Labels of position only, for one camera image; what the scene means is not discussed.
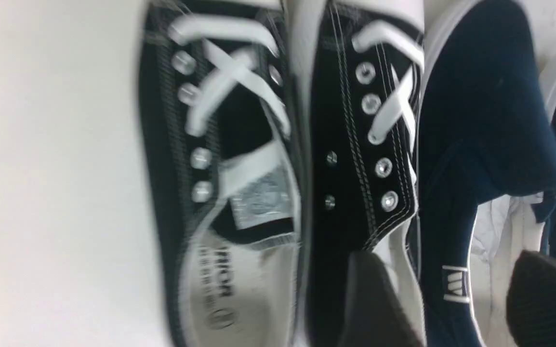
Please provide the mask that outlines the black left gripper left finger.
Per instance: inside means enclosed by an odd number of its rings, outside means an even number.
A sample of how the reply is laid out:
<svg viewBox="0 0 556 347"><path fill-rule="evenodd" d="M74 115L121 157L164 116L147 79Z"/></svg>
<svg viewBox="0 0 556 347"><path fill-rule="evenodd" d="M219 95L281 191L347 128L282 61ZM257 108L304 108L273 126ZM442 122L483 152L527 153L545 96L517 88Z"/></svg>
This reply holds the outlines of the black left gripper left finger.
<svg viewBox="0 0 556 347"><path fill-rule="evenodd" d="M349 255L340 347L422 347L377 255Z"/></svg>

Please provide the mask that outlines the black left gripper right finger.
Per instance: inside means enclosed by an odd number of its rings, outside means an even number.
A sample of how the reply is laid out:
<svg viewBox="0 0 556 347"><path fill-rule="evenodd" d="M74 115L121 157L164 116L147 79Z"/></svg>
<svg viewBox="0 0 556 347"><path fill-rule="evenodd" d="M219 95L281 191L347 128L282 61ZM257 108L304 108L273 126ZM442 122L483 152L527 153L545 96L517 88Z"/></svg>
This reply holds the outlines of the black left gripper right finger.
<svg viewBox="0 0 556 347"><path fill-rule="evenodd" d="M506 320L518 347L556 347L556 259L521 252L507 293Z"/></svg>

